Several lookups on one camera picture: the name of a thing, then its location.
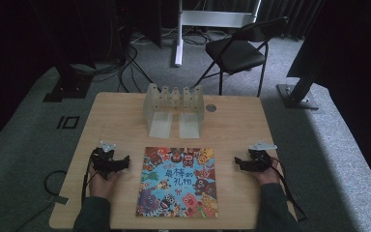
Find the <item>translucent white book rack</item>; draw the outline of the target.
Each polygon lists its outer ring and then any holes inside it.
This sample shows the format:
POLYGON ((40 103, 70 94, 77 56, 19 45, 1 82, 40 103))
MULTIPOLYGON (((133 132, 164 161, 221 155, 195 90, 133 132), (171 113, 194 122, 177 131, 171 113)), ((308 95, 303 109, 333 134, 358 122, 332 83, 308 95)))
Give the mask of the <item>translucent white book rack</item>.
POLYGON ((175 114, 179 116, 179 137, 199 138, 205 116, 203 87, 197 85, 193 91, 185 87, 180 91, 177 87, 170 90, 167 86, 158 89, 151 83, 143 102, 148 134, 168 139, 175 114))

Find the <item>black folding chair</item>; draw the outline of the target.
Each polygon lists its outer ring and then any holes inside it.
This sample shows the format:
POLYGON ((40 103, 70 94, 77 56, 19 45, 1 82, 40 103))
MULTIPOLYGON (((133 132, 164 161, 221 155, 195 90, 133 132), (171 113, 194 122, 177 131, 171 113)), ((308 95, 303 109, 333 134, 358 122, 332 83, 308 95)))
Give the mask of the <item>black folding chair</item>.
POLYGON ((257 97, 260 97, 268 61, 269 41, 282 35, 288 22, 289 18, 282 16, 268 21, 249 23, 237 29, 230 38, 207 43, 206 52, 213 61, 194 87, 203 79, 212 77, 208 72, 214 65, 218 65, 218 93, 221 95, 224 73, 240 73, 261 66, 257 91, 257 97))

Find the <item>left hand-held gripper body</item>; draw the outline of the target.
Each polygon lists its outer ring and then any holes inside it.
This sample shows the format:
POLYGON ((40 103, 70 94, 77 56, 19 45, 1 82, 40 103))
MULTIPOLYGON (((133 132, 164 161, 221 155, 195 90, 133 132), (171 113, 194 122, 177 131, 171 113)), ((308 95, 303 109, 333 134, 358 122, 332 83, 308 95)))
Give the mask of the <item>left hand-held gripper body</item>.
POLYGON ((104 141, 100 142, 100 146, 95 148, 91 154, 91 162, 94 165, 94 169, 106 179, 108 174, 112 172, 112 168, 119 163, 113 159, 115 153, 115 144, 110 144, 104 141))

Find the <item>colourful picture book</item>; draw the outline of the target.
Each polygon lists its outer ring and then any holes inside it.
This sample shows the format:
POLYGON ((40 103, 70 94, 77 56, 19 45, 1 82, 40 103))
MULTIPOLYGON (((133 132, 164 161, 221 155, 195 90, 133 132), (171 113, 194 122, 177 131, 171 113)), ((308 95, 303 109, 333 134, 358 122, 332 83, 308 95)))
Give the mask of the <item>colourful picture book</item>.
POLYGON ((214 150, 146 148, 136 214, 139 217, 216 218, 214 150))

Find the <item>person's right hand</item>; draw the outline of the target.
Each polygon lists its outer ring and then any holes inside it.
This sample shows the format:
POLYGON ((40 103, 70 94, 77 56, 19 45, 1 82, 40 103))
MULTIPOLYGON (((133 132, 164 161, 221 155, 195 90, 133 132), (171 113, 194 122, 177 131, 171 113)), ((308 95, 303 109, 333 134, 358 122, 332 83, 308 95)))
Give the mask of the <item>person's right hand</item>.
POLYGON ((279 175, 277 171, 278 161, 273 159, 271 167, 264 172, 252 172, 251 175, 257 179, 261 186, 266 184, 278 184, 279 175))

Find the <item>white metal stand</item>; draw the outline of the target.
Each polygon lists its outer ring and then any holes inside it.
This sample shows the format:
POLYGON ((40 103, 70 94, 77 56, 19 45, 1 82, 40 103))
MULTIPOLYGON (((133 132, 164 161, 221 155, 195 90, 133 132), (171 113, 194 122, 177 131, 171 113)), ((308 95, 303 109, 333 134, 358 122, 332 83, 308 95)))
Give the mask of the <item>white metal stand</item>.
POLYGON ((184 26, 203 26, 203 27, 228 27, 238 28, 257 20, 258 12, 262 0, 255 0, 254 8, 251 13, 232 13, 214 11, 187 11, 183 9, 183 0, 178 0, 178 32, 177 46, 175 55, 175 66, 179 67, 183 63, 183 27, 184 26))

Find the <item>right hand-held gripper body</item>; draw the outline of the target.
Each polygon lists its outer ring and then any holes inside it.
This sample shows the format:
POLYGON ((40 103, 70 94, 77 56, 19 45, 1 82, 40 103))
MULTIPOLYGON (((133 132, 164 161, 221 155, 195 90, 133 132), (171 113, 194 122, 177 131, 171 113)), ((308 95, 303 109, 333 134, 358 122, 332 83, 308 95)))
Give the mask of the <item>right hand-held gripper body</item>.
POLYGON ((251 157, 248 170, 253 172, 264 172, 271 166, 271 156, 267 150, 276 150, 277 146, 259 141, 257 144, 248 147, 248 153, 251 157))

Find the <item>dark curtain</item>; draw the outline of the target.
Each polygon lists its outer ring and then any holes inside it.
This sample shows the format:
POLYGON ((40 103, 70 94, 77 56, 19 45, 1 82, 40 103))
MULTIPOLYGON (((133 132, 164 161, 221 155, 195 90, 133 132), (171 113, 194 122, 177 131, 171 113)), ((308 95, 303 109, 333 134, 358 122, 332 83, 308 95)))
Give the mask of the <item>dark curtain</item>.
POLYGON ((289 18, 283 34, 304 39, 326 0, 260 0, 258 21, 286 16, 289 18))

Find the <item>grey tape piece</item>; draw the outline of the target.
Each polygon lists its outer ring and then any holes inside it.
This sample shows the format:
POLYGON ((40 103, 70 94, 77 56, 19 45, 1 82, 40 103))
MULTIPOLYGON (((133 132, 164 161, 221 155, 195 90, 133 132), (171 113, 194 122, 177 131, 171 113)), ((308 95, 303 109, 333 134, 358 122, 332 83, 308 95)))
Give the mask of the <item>grey tape piece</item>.
POLYGON ((67 205, 69 203, 69 199, 63 196, 59 196, 59 195, 51 195, 48 198, 48 202, 67 205))

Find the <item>person's left hand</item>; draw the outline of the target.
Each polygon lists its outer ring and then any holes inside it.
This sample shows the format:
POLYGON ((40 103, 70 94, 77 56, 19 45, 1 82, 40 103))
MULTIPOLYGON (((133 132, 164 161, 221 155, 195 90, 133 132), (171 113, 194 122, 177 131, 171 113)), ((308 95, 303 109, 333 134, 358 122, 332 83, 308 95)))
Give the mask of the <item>person's left hand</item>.
POLYGON ((111 172, 108 177, 104 179, 93 166, 89 168, 89 173, 91 176, 91 181, 89 183, 90 195, 93 197, 100 197, 111 200, 113 196, 115 186, 120 178, 122 172, 111 172))

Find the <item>black metal stand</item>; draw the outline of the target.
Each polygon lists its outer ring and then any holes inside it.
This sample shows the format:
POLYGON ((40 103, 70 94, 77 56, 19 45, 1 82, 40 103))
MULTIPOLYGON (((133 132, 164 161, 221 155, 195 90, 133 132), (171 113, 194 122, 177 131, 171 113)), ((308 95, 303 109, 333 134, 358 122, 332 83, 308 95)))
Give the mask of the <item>black metal stand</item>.
POLYGON ((49 54, 59 74, 59 79, 43 100, 45 102, 60 102, 62 99, 84 99, 91 86, 93 76, 77 73, 64 54, 56 47, 51 48, 49 54))
POLYGON ((288 75, 296 73, 300 80, 296 85, 276 85, 279 96, 286 108, 310 109, 313 111, 320 108, 310 93, 310 88, 318 78, 326 57, 327 52, 325 50, 308 58, 304 54, 298 54, 288 75))

